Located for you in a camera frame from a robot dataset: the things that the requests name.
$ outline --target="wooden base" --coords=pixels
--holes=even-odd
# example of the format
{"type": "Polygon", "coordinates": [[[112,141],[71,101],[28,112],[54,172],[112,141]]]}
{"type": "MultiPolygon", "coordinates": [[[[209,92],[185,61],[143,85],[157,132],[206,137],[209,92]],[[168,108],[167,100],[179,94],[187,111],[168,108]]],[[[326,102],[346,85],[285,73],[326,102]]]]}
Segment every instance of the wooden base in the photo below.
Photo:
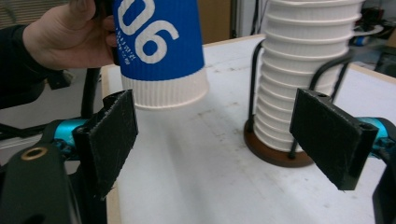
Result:
{"type": "Polygon", "coordinates": [[[278,151],[265,145],[259,140],[254,132],[248,132],[248,123],[245,123],[244,139],[247,147],[254,155],[273,165],[283,167],[303,167],[314,163],[310,157],[303,152],[296,152],[295,158],[289,157],[289,152],[278,151]]]}

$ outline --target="hand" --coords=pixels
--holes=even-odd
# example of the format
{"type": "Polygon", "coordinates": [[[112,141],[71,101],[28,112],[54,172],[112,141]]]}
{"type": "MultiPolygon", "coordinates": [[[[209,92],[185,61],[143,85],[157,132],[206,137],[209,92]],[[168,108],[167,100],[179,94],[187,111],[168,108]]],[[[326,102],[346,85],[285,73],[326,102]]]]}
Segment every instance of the hand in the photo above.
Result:
{"type": "Polygon", "coordinates": [[[54,7],[23,32],[23,43],[41,65],[54,70],[101,67],[112,63],[117,41],[112,16],[92,19],[94,0],[70,0],[54,7]]]}

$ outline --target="white table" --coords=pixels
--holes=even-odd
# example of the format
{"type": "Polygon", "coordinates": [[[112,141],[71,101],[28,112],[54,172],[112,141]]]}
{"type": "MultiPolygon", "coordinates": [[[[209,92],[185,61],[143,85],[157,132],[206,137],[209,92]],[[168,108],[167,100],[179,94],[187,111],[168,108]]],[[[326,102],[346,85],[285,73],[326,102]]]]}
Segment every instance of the white table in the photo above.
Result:
{"type": "MultiPolygon", "coordinates": [[[[316,165],[278,167],[247,148],[250,63],[261,40],[205,46],[211,87],[200,102],[137,111],[140,133],[118,178],[122,223],[375,223],[382,161],[369,158],[356,190],[339,191],[316,165]]],[[[103,83],[104,95],[120,91],[120,73],[104,72],[103,83]]],[[[395,97],[395,79],[352,65],[336,103],[396,123],[395,97]]]]}

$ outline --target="stack of white paper cups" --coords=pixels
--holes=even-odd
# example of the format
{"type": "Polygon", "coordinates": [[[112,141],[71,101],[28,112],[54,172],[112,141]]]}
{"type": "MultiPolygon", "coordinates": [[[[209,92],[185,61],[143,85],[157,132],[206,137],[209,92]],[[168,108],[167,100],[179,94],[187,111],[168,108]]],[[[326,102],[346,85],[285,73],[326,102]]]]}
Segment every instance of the stack of white paper cups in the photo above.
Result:
{"type": "Polygon", "coordinates": [[[124,89],[141,109],[191,104],[208,92],[196,0],[115,0],[124,89]]]}
{"type": "MultiPolygon", "coordinates": [[[[254,132],[268,147],[290,151],[297,89],[307,89],[323,64],[347,53],[361,2],[270,0],[254,119],[254,132]]],[[[323,74],[316,91],[331,94],[338,73],[334,68],[323,74]]]]}

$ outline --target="white number 06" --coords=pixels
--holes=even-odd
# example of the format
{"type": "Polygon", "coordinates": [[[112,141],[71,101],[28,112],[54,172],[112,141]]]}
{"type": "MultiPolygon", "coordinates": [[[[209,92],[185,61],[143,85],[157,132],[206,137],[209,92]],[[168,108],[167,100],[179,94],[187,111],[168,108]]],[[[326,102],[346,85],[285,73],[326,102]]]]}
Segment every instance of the white number 06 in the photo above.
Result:
{"type": "MultiPolygon", "coordinates": [[[[130,25],[126,25],[123,21],[128,8],[134,3],[134,0],[124,0],[121,2],[118,9],[120,28],[126,35],[133,35],[139,30],[143,24],[145,24],[154,14],[155,4],[153,0],[143,0],[145,3],[144,10],[131,22],[130,25]]],[[[134,47],[137,56],[145,63],[157,63],[163,59],[166,55],[168,47],[166,46],[165,40],[157,35],[158,32],[165,30],[167,31],[172,39],[178,39],[178,31],[175,26],[169,21],[154,21],[148,27],[146,27],[136,38],[134,47]],[[149,42],[153,41],[157,45],[157,50],[152,55],[147,55],[143,51],[143,47],[149,42]]]]}

